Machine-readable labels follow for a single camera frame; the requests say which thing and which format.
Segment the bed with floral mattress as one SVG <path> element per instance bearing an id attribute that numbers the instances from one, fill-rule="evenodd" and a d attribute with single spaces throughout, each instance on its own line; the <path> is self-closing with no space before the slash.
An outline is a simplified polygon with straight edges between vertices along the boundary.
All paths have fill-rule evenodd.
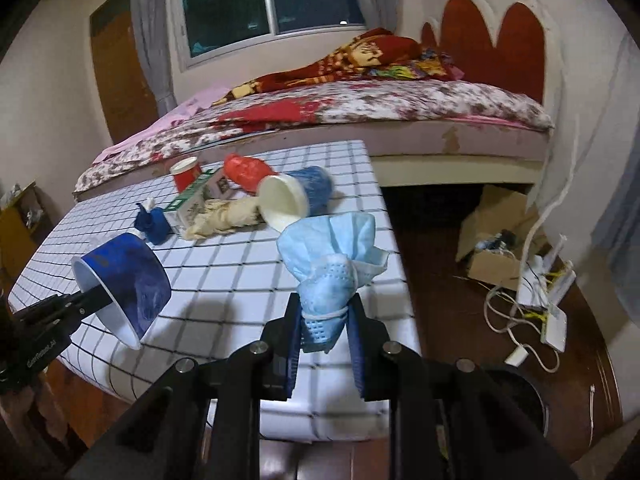
<path id="1" fill-rule="evenodd" d="M 99 156 L 78 178 L 73 196 L 190 150 L 253 132 L 360 122 L 415 122 L 481 117 L 553 128 L 542 105 L 491 84 L 440 80 L 351 80 L 257 93 L 179 118 L 126 148 Z"/>

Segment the small blue crumpled wrapper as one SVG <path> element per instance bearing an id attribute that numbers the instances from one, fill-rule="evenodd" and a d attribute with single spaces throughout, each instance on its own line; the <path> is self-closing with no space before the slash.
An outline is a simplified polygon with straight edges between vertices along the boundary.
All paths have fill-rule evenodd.
<path id="1" fill-rule="evenodd" d="M 161 245 L 171 236 L 172 229 L 162 208 L 155 205 L 153 197 L 137 203 L 139 211 L 134 219 L 134 228 L 142 240 L 153 245 Z"/>

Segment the open cardboard box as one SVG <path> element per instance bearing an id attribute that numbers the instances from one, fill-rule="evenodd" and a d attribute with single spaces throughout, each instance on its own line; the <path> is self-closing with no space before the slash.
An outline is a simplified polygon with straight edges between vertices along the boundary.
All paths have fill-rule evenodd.
<path id="1" fill-rule="evenodd" d="M 537 220 L 525 194 L 485 185 L 480 203 L 462 222 L 456 263 L 471 280 L 515 290 L 525 239 Z"/>

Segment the blue white paper cup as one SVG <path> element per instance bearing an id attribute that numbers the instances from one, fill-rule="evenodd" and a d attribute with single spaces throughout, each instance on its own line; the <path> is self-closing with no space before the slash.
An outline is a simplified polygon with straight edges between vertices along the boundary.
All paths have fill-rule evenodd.
<path id="1" fill-rule="evenodd" d="M 256 197 L 262 218 L 271 229 L 282 232 L 300 219 L 326 214 L 333 191 L 330 174 L 311 166 L 264 177 Z"/>

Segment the light blue face mask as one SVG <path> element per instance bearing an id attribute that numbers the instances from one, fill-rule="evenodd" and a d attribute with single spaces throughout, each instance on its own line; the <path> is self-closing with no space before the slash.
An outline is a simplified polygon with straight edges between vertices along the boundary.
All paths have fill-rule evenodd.
<path id="1" fill-rule="evenodd" d="M 372 214 L 348 212 L 298 220 L 278 238 L 281 259 L 298 281 L 303 352 L 330 352 L 349 300 L 386 271 L 388 252 L 375 246 L 375 228 Z"/>

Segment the brown wooden door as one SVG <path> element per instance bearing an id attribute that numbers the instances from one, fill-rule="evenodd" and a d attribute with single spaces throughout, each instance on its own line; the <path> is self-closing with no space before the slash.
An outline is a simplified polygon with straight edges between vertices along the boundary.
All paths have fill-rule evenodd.
<path id="1" fill-rule="evenodd" d="M 130 0 L 106 0 L 91 14 L 90 44 L 108 133 L 117 144 L 158 118 L 153 92 L 138 59 Z"/>

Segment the red heart headboard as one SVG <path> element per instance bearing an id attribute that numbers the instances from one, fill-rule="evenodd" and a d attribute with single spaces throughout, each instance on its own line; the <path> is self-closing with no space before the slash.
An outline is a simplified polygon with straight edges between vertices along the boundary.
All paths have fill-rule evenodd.
<path id="1" fill-rule="evenodd" d="M 425 23 L 421 44 L 450 55 L 466 81 L 492 84 L 544 102 L 544 28 L 523 3 L 509 6 L 497 38 L 492 39 L 482 12 L 472 0 L 448 0 L 439 31 Z"/>

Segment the black round trash bin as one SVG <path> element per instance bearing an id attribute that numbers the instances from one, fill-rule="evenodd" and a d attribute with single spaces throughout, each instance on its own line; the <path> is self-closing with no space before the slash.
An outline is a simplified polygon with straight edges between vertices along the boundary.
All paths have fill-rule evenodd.
<path id="1" fill-rule="evenodd" d="M 549 407 L 537 385 L 511 365 L 488 366 L 486 375 L 523 412 L 544 436 L 549 431 Z"/>

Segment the white flat modem box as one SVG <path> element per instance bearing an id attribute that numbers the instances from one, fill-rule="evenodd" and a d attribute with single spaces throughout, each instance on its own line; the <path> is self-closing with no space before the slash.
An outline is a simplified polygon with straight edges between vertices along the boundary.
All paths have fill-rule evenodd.
<path id="1" fill-rule="evenodd" d="M 555 304 L 549 304 L 542 322 L 540 341 L 553 350 L 563 353 L 566 348 L 567 316 Z"/>

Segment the crumpled beige tissue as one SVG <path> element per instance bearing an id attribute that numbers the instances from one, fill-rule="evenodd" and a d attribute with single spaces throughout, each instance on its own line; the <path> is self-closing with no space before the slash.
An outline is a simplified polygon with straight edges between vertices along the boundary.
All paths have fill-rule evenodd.
<path id="1" fill-rule="evenodd" d="M 206 200 L 204 209 L 181 232 L 184 240 L 206 240 L 214 235 L 232 234 L 262 221 L 258 198 L 245 196 L 237 200 Z"/>

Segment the red paper cup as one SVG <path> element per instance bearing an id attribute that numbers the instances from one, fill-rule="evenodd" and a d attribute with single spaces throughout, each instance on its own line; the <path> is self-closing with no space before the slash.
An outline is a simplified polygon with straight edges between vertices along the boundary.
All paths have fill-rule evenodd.
<path id="1" fill-rule="evenodd" d="M 178 193 L 182 193 L 202 174 L 202 168 L 196 156 L 187 157 L 175 162 L 169 173 L 174 179 Z"/>

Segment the white checkered table cloth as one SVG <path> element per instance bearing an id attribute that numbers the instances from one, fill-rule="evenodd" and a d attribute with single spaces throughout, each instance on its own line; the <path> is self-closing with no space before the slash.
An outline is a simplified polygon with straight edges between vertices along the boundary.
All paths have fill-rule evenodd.
<path id="1" fill-rule="evenodd" d="M 272 168 L 291 171 L 319 166 L 334 182 L 330 211 L 365 211 L 376 223 L 375 243 L 390 255 L 386 271 L 360 292 L 367 314 L 383 321 L 392 338 L 419 344 L 401 258 L 369 153 L 360 140 L 265 152 Z M 134 223 L 137 203 L 152 197 L 167 204 L 175 193 L 160 177 L 77 204 L 58 222 L 15 282 L 9 304 L 24 309 L 77 288 L 73 258 Z M 285 269 L 278 234 L 269 226 L 216 236 L 202 242 L 169 237 L 155 248 L 171 286 L 168 305 L 144 335 L 139 349 L 120 342 L 97 318 L 73 334 L 61 362 L 86 382 L 126 402 L 137 400 L 178 359 L 222 359 L 262 333 L 282 315 L 296 279 Z M 358 396 L 346 339 L 329 353 L 303 354 L 292 398 L 264 402 L 260 430 L 279 440 L 368 440 L 384 437 L 386 402 Z"/>

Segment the white router with antennas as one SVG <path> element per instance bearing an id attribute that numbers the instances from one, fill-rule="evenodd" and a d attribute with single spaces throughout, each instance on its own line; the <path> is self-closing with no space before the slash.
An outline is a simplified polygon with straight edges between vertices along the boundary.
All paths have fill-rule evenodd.
<path id="1" fill-rule="evenodd" d="M 559 307 L 576 280 L 574 264 L 560 258 L 566 241 L 567 237 L 561 235 L 558 244 L 544 256 L 534 255 L 527 261 L 516 291 L 520 307 L 538 311 Z"/>

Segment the green white milk carton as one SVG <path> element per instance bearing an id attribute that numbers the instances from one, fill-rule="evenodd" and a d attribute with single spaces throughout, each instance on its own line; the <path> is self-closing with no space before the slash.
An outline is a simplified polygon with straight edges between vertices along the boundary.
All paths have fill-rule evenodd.
<path id="1" fill-rule="evenodd" d="M 180 234 L 204 211 L 206 200 L 228 200 L 232 193 L 222 168 L 206 170 L 164 208 L 164 217 L 171 229 Z"/>

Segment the grey hanging curtain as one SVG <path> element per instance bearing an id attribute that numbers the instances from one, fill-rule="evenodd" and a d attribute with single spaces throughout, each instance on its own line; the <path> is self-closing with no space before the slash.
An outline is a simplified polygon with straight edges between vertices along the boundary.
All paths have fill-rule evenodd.
<path id="1" fill-rule="evenodd" d="M 593 243 L 606 252 L 618 300 L 635 323 L 639 323 L 640 300 L 639 156 L 639 129 L 636 129 L 623 175 L 592 233 Z"/>

